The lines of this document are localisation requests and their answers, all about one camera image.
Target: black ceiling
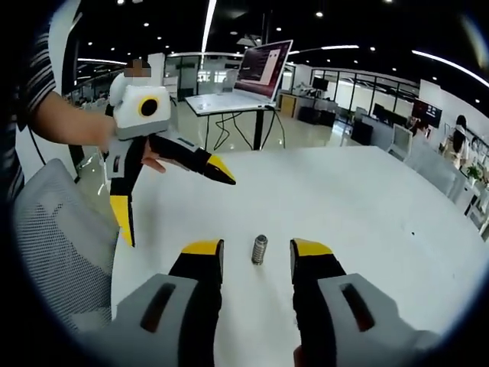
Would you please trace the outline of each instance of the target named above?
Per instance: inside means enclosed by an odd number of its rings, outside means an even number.
[[[140,4],[126,0],[123,5],[116,0],[82,0],[83,16],[76,27],[78,57],[126,61],[153,52],[200,51],[207,6],[208,0],[143,0]],[[317,18],[317,11],[324,16]],[[411,53],[421,50],[443,57],[489,80],[489,69],[478,63],[462,27],[462,18],[470,19],[489,40],[489,14],[483,1],[217,0],[207,51],[242,52],[239,40],[247,34],[262,35],[264,13],[271,14],[269,42],[293,39],[293,50],[342,44],[360,47],[302,52],[290,56],[295,63],[369,70],[416,82],[432,81],[435,76],[443,89],[489,115],[487,87],[452,67]]]

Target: black slot on handle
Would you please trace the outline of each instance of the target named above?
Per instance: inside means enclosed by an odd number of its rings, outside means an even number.
[[[175,290],[175,284],[163,284],[150,302],[141,320],[141,327],[150,333],[155,333],[165,306]]]
[[[350,306],[353,317],[357,321],[358,329],[361,332],[367,331],[375,326],[374,318],[369,311],[367,304],[358,293],[353,284],[344,284],[342,286],[343,297]]]

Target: white table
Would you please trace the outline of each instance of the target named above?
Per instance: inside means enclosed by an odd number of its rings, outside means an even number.
[[[428,181],[376,147],[223,154],[235,187],[168,167],[143,168],[133,197],[137,248],[119,239],[112,304],[185,245],[225,240],[217,365],[292,366],[289,240],[330,246],[348,273],[392,297],[417,330],[443,334],[464,310],[489,259],[474,225]],[[252,265],[258,234],[264,264]]]

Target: laptop screen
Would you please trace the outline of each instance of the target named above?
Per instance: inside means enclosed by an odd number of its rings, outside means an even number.
[[[246,50],[235,89],[274,99],[291,46],[281,41]]]

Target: metal spring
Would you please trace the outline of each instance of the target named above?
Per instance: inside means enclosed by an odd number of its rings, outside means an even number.
[[[253,254],[251,255],[251,261],[256,265],[263,264],[265,256],[265,250],[267,249],[268,239],[265,235],[259,235],[254,240]]]

